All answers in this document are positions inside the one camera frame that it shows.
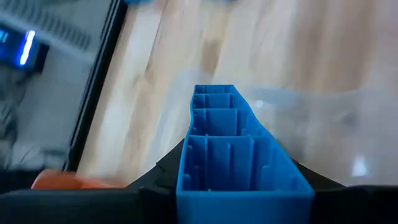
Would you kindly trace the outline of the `long light blue block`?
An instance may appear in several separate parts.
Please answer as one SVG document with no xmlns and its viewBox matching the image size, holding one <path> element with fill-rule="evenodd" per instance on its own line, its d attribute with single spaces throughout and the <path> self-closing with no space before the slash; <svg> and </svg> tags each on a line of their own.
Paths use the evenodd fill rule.
<svg viewBox="0 0 398 224">
<path fill-rule="evenodd" d="M 314 191 L 233 85 L 196 85 L 178 224 L 308 224 Z"/>
</svg>

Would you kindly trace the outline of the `orange plastic bin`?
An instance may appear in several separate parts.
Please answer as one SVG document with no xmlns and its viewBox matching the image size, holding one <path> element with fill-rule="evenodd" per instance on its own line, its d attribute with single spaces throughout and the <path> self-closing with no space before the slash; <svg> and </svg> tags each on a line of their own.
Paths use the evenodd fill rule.
<svg viewBox="0 0 398 224">
<path fill-rule="evenodd" d="M 109 179 L 85 178 L 74 172 L 43 170 L 34 180 L 31 189 L 39 190 L 81 190 L 121 189 L 126 184 Z"/>
</svg>

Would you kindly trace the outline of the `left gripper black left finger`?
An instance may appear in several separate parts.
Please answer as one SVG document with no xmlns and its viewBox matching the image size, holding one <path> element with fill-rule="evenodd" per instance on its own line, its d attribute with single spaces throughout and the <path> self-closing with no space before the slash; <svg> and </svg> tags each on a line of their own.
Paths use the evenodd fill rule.
<svg viewBox="0 0 398 224">
<path fill-rule="evenodd" d="M 37 170 L 0 170 L 0 224 L 177 224 L 182 147 L 124 189 L 32 190 Z"/>
</svg>

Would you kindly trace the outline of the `clear plastic bin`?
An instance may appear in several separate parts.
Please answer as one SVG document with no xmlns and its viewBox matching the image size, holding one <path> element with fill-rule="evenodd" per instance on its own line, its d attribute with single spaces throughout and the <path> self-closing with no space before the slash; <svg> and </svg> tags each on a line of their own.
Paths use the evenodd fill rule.
<svg viewBox="0 0 398 224">
<path fill-rule="evenodd" d="M 167 86 L 150 146 L 160 157 L 189 126 L 196 84 L 233 84 L 258 120 L 305 167 L 343 185 L 398 185 L 398 93 L 285 90 L 252 77 L 216 77 L 190 69 Z"/>
</svg>

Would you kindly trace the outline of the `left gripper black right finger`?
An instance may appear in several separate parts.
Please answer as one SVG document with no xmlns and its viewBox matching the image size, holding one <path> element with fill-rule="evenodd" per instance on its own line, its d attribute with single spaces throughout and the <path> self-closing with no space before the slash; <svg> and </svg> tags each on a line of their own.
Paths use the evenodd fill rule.
<svg viewBox="0 0 398 224">
<path fill-rule="evenodd" d="M 315 191 L 309 224 L 398 224 L 398 185 L 346 187 L 294 164 Z"/>
</svg>

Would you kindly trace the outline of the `blue-lit computer case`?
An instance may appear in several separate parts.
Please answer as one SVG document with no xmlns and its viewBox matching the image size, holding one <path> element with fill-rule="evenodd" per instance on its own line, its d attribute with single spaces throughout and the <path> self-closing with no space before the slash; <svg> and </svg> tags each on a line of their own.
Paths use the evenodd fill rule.
<svg viewBox="0 0 398 224">
<path fill-rule="evenodd" d="M 0 27 L 0 62 L 26 67 L 34 57 L 35 31 L 19 32 L 9 27 Z"/>
</svg>

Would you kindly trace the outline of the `black aluminium table frame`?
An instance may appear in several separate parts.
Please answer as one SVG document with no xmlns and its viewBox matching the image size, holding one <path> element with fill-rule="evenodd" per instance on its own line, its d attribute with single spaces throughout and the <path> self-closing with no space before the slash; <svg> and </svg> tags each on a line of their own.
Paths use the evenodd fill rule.
<svg viewBox="0 0 398 224">
<path fill-rule="evenodd" d="M 78 169 L 126 12 L 127 5 L 124 0 L 111 1 L 103 27 L 104 34 L 86 83 L 80 111 L 70 140 L 70 150 L 63 170 L 76 171 Z"/>
</svg>

